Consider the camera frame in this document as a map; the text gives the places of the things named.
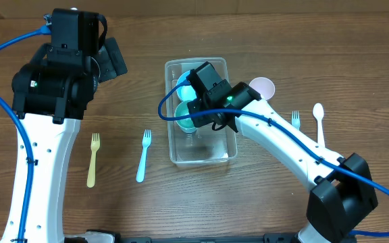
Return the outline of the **light blue bowl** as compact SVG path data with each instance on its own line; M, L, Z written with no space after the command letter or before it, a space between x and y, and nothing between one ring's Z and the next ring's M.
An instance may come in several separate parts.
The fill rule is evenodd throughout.
M186 77L189 75L190 71L184 72L179 78L176 83L176 85L179 85L183 83L183 81L186 80ZM191 85L188 86L181 86L180 88L177 89L177 96L178 98L184 102L184 101L192 101L197 98L197 94L193 87Z

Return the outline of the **green plastic cup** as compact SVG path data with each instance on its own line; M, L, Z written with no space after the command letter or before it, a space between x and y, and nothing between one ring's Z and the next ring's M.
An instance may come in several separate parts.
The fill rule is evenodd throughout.
M174 111L174 116L175 117L182 117L189 115L188 111L188 101L183 101L181 102L177 107L176 110ZM197 128L193 124L191 118L184 118L184 119L179 119L176 121L180 129L187 134L191 134L193 132L196 132Z

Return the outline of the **light blue plastic fork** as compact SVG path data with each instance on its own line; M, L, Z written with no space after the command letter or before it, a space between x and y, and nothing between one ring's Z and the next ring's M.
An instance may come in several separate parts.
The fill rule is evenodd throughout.
M145 179L147 151L150 145L151 145L151 130L145 130L142 138L142 154L138 165L138 171L136 173L136 181L138 183L142 183Z

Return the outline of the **pink plastic cup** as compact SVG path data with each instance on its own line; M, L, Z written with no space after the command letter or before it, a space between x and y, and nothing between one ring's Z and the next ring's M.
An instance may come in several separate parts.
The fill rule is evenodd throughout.
M261 98L266 101L270 100L275 95L275 84L269 78L254 78L250 81L249 86L256 90L261 95Z

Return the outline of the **yellow plastic fork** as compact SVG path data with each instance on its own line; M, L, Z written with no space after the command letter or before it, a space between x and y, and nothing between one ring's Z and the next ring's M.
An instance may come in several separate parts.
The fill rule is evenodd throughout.
M90 144L91 156L90 156L90 165L88 169L88 176L86 185L88 188L92 188L95 185L96 180L96 160L97 160L97 151L101 145L99 133L93 133L92 140Z

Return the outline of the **green plastic fork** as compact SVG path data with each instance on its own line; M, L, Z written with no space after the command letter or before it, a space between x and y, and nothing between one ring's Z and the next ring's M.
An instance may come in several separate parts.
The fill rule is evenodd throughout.
M297 130L300 130L301 120L300 120L299 111L292 111L291 124L294 128L296 128Z

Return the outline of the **pink plastic spoon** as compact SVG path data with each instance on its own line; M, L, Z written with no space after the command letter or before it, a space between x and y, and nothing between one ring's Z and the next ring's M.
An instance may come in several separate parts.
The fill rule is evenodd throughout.
M317 122L317 143L320 146L325 146L325 138L323 134L323 117L324 117L324 110L323 105L321 103L316 103L313 106L313 116Z

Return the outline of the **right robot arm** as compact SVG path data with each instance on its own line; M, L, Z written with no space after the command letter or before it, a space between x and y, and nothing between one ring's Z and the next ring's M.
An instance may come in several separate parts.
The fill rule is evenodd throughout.
M228 126L285 165L309 193L308 224L297 242L346 242L378 205L369 166L353 153L344 158L319 145L280 117L253 88L215 86L188 103L196 127Z

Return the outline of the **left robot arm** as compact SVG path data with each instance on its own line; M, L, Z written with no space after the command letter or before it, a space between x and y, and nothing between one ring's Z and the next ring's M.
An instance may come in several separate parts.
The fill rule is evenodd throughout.
M119 242L119 233L63 232L63 201L72 147L83 116L58 118L36 97L34 111L18 114L18 160L2 242Z

